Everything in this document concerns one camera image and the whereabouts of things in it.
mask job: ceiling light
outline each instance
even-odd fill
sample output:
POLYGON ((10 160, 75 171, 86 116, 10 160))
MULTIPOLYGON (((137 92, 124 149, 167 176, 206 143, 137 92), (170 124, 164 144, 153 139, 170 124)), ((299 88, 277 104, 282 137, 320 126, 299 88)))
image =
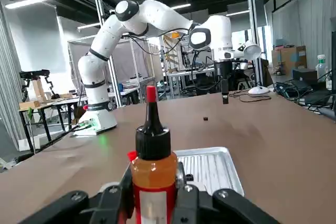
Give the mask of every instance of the ceiling light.
POLYGON ((238 14, 243 14, 243 13, 249 13, 249 12, 250 12, 249 10, 244 10, 244 11, 242 11, 242 12, 229 13, 229 14, 226 14, 226 17, 234 16, 234 15, 238 15, 238 14))
POLYGON ((77 27, 77 29, 80 30, 80 29, 84 29, 84 28, 88 28, 88 27, 92 27, 92 26, 100 26, 100 23, 94 23, 94 24, 90 24, 90 25, 79 26, 79 27, 77 27))
POLYGON ((40 3, 40 2, 43 2, 43 1, 47 1, 47 0, 23 0, 23 1, 12 3, 12 4, 8 4, 8 5, 6 5, 6 8, 15 9, 15 8, 19 8, 19 7, 26 6, 26 5, 32 5, 32 4, 40 3))
POLYGON ((176 5, 176 6, 173 6, 173 7, 170 7, 170 8, 175 10, 175 9, 180 9, 180 8, 184 8, 184 7, 188 7, 188 6, 191 6, 191 4, 176 5))

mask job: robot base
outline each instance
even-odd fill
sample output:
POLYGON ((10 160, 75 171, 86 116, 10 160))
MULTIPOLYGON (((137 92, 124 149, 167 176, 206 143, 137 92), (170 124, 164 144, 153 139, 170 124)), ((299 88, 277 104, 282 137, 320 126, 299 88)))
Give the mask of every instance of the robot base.
POLYGON ((86 130, 75 131, 74 135, 77 136, 94 136, 101 132, 116 127, 117 121, 112 112, 108 110, 87 111, 79 119, 79 123, 88 122, 91 127, 86 130))

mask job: metal tray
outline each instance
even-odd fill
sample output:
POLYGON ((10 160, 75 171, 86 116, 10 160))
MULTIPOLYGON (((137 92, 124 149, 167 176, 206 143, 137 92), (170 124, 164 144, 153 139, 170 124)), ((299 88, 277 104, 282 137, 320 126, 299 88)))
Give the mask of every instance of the metal tray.
POLYGON ((174 151, 183 163, 185 174, 192 174, 194 181, 202 183, 212 195, 221 188, 230 188, 244 196, 230 152, 225 147, 174 151))

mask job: orange bottle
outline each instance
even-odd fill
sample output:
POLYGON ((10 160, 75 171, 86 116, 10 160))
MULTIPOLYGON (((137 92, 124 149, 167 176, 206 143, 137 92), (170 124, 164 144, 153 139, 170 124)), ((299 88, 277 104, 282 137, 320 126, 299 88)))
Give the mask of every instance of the orange bottle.
POLYGON ((131 162, 137 224, 169 224, 175 206, 177 157, 157 107, 155 87, 147 86, 146 122, 136 130, 131 162))

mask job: workbench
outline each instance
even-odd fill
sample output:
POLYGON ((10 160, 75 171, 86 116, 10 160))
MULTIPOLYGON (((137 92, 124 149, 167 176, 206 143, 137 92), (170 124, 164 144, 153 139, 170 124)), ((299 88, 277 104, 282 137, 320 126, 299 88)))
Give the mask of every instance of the workbench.
MULTIPOLYGON (((230 98, 223 105, 216 93, 158 106, 162 124, 171 129, 173 150, 228 148, 245 196, 281 223, 335 223, 336 124, 270 96, 254 103, 230 98)), ((103 184, 119 181, 145 113, 145 104, 118 108, 115 129, 66 136, 0 174, 0 223, 16 223, 68 191, 93 196, 103 184)))
MULTIPOLYGON (((212 73, 214 72, 215 69, 214 68, 206 68, 206 69, 203 69, 202 71, 197 71, 197 70, 194 70, 193 71, 193 75, 197 75, 197 74, 200 74, 200 73, 212 73)), ((170 87, 170 94, 172 96, 172 98, 174 98, 174 83, 173 83, 173 78, 175 78, 176 80, 176 83, 177 83, 177 91, 178 91, 178 96, 181 95, 181 87, 180 87, 180 81, 179 81, 179 77, 182 77, 182 76, 191 76, 191 71, 183 71, 183 72, 176 72, 176 73, 168 73, 167 74, 168 76, 168 82, 169 82, 169 87, 170 87)))
MULTIPOLYGON (((139 88, 129 88, 129 89, 125 89, 123 92, 120 92, 121 96, 128 96, 129 94, 131 94, 134 91, 137 91, 139 88)), ((114 92, 109 92, 108 96, 111 97, 115 97, 115 93, 114 92)), ((86 102, 88 100, 88 98, 86 96, 81 97, 80 101, 81 102, 86 102)), ((38 113, 40 114, 41 118, 42 118, 42 122, 43 122, 43 126, 46 132, 46 136, 48 139, 48 142, 51 141, 51 136, 50 136, 50 132, 49 132, 49 128, 48 128, 48 124, 47 124, 47 119, 46 119, 46 114, 44 112, 45 109, 51 108, 51 107, 56 107, 58 115, 59 115, 59 120, 62 126, 62 130, 65 131, 65 127, 64 127, 64 122, 63 122, 63 118, 61 116, 61 107, 66 105, 67 106, 67 113, 68 113, 68 129, 71 129, 71 122, 72 122, 72 118, 71 118, 71 106, 74 106, 74 109, 77 108, 77 104, 79 102, 79 97, 75 97, 75 98, 70 98, 70 99, 64 99, 64 100, 60 100, 60 101, 51 101, 48 102, 46 104, 42 104, 41 106, 37 107, 37 108, 33 108, 34 110, 37 110, 38 113)), ((27 138, 27 142, 29 145, 29 149, 31 152, 34 151, 33 148, 33 143, 31 142, 30 139, 30 135, 29 135, 29 131, 28 131, 28 124, 26 123, 25 117, 24 117, 24 113, 27 112, 28 109, 20 109, 19 110, 19 114, 20 114, 20 118, 21 118, 21 122, 22 125, 24 127, 24 131, 25 131, 25 135, 27 138)))

